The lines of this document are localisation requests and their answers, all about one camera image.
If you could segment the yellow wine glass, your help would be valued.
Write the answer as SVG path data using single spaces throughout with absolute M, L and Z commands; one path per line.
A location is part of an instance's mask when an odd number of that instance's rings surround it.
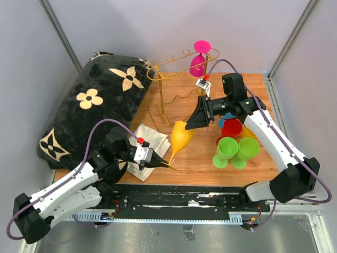
M 257 139 L 256 135 L 246 125 L 243 125 L 241 138 Z

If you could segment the red wine glass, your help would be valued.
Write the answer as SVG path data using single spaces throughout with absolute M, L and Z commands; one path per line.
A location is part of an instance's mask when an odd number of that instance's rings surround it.
M 239 137 L 243 129 L 242 123 L 238 119 L 227 119 L 224 121 L 221 136 L 217 139 L 216 144 L 224 137 L 236 139 Z

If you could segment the blue wine glass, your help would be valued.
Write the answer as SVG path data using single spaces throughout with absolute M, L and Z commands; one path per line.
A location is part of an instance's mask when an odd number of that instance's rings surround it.
M 219 118 L 220 119 L 218 121 L 218 127 L 222 129 L 226 120 L 236 119 L 237 117 L 234 116 L 232 113 L 226 113 L 226 114 L 220 115 Z

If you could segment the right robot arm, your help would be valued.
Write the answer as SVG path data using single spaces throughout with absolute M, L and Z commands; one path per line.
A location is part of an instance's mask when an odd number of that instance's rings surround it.
M 240 192 L 239 206 L 250 211 L 261 200 L 275 199 L 286 203 L 315 187 L 320 164 L 316 158 L 307 158 L 286 138 L 272 120 L 259 98 L 247 95 L 240 73 L 222 76 L 225 97 L 210 99 L 199 96 L 195 111 L 187 121 L 186 129 L 207 127 L 215 116 L 231 113 L 248 127 L 273 159 L 279 174 L 270 181 L 249 184 Z

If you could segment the green wine glass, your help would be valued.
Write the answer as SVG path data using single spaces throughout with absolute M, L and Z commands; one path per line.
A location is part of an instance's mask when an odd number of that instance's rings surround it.
M 259 143 L 252 138 L 242 138 L 236 155 L 230 160 L 233 167 L 243 169 L 247 161 L 252 160 L 260 152 Z
M 213 165 L 219 169 L 225 168 L 229 160 L 233 158 L 239 150 L 237 141 L 230 137 L 223 137 L 217 145 L 216 155 L 213 156 Z

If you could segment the orange wine glass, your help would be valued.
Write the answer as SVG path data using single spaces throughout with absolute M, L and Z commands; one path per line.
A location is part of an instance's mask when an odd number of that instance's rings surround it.
M 171 136 L 170 136 L 172 154 L 171 154 L 169 162 L 161 162 L 161 165 L 163 167 L 176 170 L 176 168 L 171 166 L 171 162 L 173 161 L 174 156 L 178 152 L 182 151 L 188 146 L 195 132 L 195 129 L 186 130 L 185 129 L 186 126 L 187 126 L 187 123 L 183 121 L 176 121 L 174 123 Z

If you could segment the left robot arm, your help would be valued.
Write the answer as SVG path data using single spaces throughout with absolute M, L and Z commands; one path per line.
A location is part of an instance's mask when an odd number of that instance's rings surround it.
M 44 238 L 56 224 L 89 207 L 108 208 L 113 202 L 111 185 L 120 181 L 128 163 L 139 169 L 168 168 L 148 142 L 136 139 L 131 145 L 127 131 L 115 126 L 92 152 L 69 174 L 49 187 L 28 196 L 20 194 L 14 200 L 14 222 L 27 244 Z

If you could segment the pink wine glass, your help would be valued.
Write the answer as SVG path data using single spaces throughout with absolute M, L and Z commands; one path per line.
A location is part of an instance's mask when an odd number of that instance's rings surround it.
M 205 71 L 206 56 L 211 50 L 211 45 L 208 41 L 199 40 L 194 43 L 194 49 L 197 55 L 190 63 L 190 74 L 194 77 L 202 77 Z

